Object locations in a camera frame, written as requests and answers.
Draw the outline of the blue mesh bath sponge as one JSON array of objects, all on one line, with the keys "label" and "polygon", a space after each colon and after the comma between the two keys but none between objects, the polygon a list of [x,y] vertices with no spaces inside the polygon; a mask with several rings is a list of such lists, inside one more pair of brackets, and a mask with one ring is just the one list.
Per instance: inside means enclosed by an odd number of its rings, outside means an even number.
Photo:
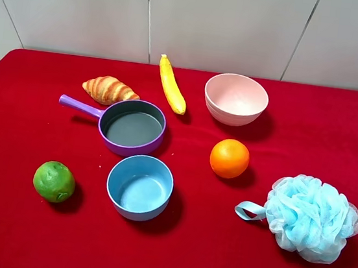
[{"label": "blue mesh bath sponge", "polygon": [[275,181],[264,206],[243,201],[234,210],[245,221],[266,219],[280,248],[311,263],[333,263],[347,239],[358,234],[357,207],[335,187],[307,175]]}]

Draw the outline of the orange fruit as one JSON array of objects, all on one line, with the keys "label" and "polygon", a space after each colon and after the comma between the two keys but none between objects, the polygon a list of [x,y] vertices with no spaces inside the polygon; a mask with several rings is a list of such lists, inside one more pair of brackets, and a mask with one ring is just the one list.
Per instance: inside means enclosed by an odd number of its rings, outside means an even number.
[{"label": "orange fruit", "polygon": [[248,167],[250,153],[240,141],[225,139],[214,145],[209,156],[212,170],[224,179],[238,177]]}]

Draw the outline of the pink bowl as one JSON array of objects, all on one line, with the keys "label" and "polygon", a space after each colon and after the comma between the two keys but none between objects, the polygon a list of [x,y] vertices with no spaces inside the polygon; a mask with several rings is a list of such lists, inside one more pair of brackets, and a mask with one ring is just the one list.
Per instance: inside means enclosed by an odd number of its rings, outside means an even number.
[{"label": "pink bowl", "polygon": [[269,105],[268,93],[262,85],[236,73],[212,76],[204,94],[206,107],[214,119],[233,127],[253,122]]}]

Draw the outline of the blue bowl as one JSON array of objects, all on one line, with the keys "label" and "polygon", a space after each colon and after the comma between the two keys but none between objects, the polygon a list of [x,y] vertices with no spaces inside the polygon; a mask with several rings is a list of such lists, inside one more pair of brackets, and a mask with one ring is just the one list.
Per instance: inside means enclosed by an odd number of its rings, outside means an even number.
[{"label": "blue bowl", "polygon": [[168,205],[174,189],[171,170],[146,155],[124,158],[108,175],[107,194],[114,208],[131,221],[148,221]]}]

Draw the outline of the yellow banana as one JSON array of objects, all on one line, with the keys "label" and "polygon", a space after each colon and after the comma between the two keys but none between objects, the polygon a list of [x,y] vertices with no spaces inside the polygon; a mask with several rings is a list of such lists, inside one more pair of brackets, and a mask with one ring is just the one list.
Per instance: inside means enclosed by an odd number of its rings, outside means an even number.
[{"label": "yellow banana", "polygon": [[161,85],[167,102],[172,111],[178,115],[184,115],[186,111],[186,102],[177,85],[173,68],[167,55],[161,55],[159,61]]}]

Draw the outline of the croissant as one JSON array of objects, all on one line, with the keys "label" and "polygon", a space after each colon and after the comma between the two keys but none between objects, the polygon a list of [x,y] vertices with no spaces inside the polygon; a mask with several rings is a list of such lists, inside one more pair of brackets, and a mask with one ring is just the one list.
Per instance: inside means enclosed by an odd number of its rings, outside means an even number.
[{"label": "croissant", "polygon": [[82,87],[94,101],[106,106],[140,98],[132,88],[108,75],[89,79],[82,83]]}]

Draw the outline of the green citrus fruit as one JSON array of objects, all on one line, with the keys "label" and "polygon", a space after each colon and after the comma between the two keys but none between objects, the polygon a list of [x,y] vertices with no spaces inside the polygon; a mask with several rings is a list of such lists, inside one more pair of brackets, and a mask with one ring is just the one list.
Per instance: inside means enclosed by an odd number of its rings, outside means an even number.
[{"label": "green citrus fruit", "polygon": [[75,191],[72,172],[60,162],[43,163],[33,176],[34,189],[48,202],[61,203]]}]

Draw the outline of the purple toy saucepan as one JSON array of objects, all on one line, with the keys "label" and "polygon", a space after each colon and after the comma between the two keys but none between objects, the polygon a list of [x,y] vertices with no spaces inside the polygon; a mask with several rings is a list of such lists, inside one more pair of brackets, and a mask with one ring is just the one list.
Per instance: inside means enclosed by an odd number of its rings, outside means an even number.
[{"label": "purple toy saucepan", "polygon": [[96,117],[105,146],[119,156],[155,151],[161,145],[167,128],[161,109],[144,100],[119,101],[101,110],[63,94],[59,103]]}]

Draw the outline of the red velvet tablecloth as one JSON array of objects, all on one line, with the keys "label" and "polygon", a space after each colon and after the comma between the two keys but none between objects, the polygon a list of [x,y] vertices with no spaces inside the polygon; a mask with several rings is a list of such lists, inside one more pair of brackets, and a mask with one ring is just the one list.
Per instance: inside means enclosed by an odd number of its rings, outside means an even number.
[{"label": "red velvet tablecloth", "polygon": [[[211,73],[175,69],[187,112],[176,116],[156,66],[16,49],[0,61],[0,268],[358,268],[358,234],[332,264],[314,264],[277,245],[266,222],[235,213],[263,204],[281,177],[314,176],[358,208],[358,91],[261,79],[269,105],[251,124],[228,127],[209,114]],[[120,160],[97,120],[59,104],[69,95],[92,104],[81,84],[113,75],[164,112],[168,131],[155,155],[169,166],[174,191],[161,215],[127,221],[106,192]],[[250,153],[238,177],[210,167],[218,142]],[[75,191],[45,200],[33,176],[48,161],[67,166]]]}]

